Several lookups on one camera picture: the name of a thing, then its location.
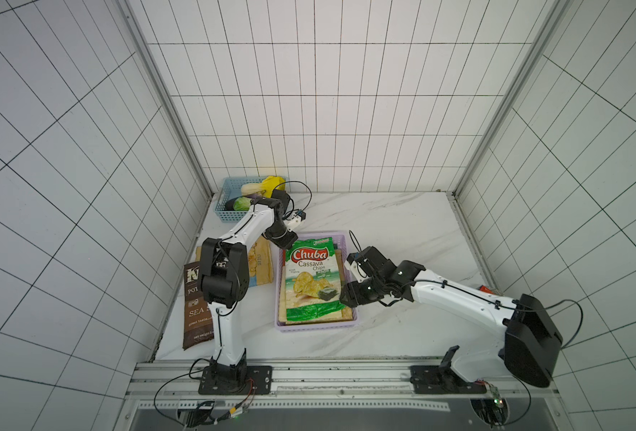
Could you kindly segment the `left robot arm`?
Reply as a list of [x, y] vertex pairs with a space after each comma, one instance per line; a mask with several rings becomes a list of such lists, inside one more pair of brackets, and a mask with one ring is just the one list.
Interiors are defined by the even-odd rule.
[[298, 235], [285, 221], [292, 202], [285, 190], [253, 199], [228, 233], [201, 244], [199, 291], [210, 309], [216, 340], [208, 370], [219, 380], [242, 384], [247, 379], [246, 349], [235, 313], [250, 285], [248, 252], [261, 237], [282, 250], [296, 242]]

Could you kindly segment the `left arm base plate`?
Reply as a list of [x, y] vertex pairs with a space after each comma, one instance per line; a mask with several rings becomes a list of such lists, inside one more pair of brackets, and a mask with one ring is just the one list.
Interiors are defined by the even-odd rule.
[[266, 395], [271, 392], [273, 367], [248, 366], [243, 358], [236, 366], [211, 361], [201, 375], [199, 395]]

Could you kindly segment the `brown Kettle sea salt bag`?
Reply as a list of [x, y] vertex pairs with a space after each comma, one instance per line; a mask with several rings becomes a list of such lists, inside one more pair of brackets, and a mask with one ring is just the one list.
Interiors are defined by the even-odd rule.
[[214, 339], [212, 315], [199, 290], [199, 263], [183, 268], [183, 349]]

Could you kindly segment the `purple plastic basket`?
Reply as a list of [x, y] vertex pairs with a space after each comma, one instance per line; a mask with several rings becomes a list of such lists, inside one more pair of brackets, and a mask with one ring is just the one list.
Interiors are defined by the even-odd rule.
[[356, 325], [354, 308], [341, 303], [342, 288], [353, 280], [345, 269], [350, 247], [344, 231], [303, 233], [279, 251], [276, 327], [281, 332], [328, 330]]

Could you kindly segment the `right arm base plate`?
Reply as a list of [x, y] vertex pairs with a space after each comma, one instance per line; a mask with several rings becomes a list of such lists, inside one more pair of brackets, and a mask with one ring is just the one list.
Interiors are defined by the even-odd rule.
[[411, 366], [410, 383], [413, 391], [428, 395], [487, 393], [485, 385], [469, 383], [452, 371], [451, 361], [458, 350], [458, 346], [449, 348], [438, 366]]

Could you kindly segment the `green Chuba cassava chips bag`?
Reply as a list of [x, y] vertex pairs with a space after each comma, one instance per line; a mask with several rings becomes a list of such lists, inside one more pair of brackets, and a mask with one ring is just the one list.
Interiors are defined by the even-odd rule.
[[332, 237], [298, 240], [286, 252], [285, 323], [345, 321], [351, 312], [340, 301], [341, 259]]

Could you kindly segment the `beige red cassava chips bag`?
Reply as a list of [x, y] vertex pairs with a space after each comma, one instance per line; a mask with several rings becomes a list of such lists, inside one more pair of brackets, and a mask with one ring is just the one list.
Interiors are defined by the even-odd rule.
[[298, 262], [288, 253], [280, 283], [278, 321], [289, 326], [352, 321], [352, 310], [340, 301], [345, 280], [339, 250], [325, 260]]

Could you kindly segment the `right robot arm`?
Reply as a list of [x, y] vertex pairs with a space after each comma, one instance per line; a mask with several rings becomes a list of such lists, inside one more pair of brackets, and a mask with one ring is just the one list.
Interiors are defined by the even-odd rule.
[[433, 306], [474, 324], [479, 334], [457, 337], [444, 357], [443, 366], [459, 379], [474, 383], [511, 375], [537, 388], [551, 384], [563, 337], [533, 296], [485, 294], [409, 260], [376, 264], [350, 255], [347, 267], [355, 279], [343, 287], [341, 303], [350, 308], [383, 303], [391, 296], [395, 301]]

